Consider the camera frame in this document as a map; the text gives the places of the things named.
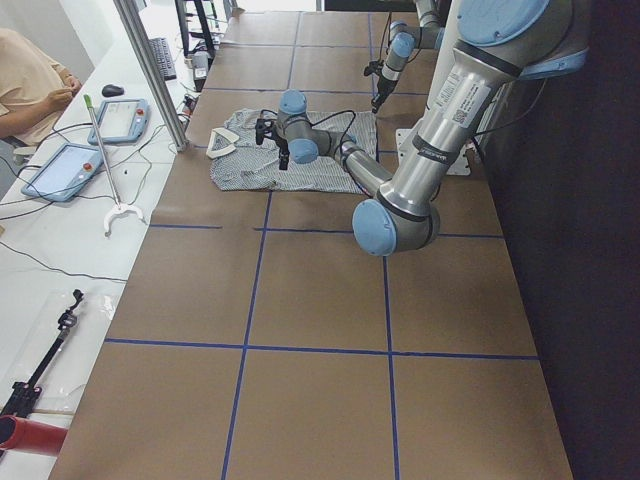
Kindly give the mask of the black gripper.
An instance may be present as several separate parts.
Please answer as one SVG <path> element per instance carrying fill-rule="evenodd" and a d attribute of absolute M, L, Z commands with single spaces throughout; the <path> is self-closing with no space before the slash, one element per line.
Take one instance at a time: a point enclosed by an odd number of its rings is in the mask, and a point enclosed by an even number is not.
<path fill-rule="evenodd" d="M 281 137 L 277 132 L 272 133 L 272 140 L 279 148 L 279 170 L 286 171 L 289 165 L 289 147 L 285 138 Z"/>
<path fill-rule="evenodd" d="M 371 100 L 371 111 L 374 114 L 376 114 L 379 108 L 386 102 L 387 97 L 394 91 L 396 85 L 396 80 L 390 80 L 384 76 L 378 78 L 377 95 Z"/>

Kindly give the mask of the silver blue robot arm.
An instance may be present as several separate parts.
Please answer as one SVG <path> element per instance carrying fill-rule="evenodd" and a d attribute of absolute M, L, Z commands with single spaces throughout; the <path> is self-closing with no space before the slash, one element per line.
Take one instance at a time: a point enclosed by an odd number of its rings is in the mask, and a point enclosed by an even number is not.
<path fill-rule="evenodd" d="M 417 26 L 404 20 L 392 19 L 389 13 L 385 23 L 378 58 L 364 68 L 365 77 L 375 76 L 377 83 L 371 99 L 371 111 L 377 114 L 396 89 L 406 66 L 424 51 L 440 50 L 446 22 L 451 9 L 450 1 L 412 1 L 417 14 Z"/>
<path fill-rule="evenodd" d="M 394 91 L 414 51 L 439 49 L 451 35 L 453 64 L 404 141 L 396 172 L 347 134 L 314 128 L 298 90 L 282 95 L 275 118 L 256 123 L 256 141 L 277 144 L 282 168 L 328 156 L 366 191 L 369 197 L 355 208 L 352 227 L 360 247 L 375 256 L 417 250 L 436 238 L 439 214 L 431 200 L 503 85 L 572 73 L 588 52 L 589 1 L 463 1 L 445 24 L 434 2 L 418 1 L 415 7 L 418 26 L 392 23 L 386 58 L 365 69 L 378 77 L 372 108 L 378 110 Z"/>

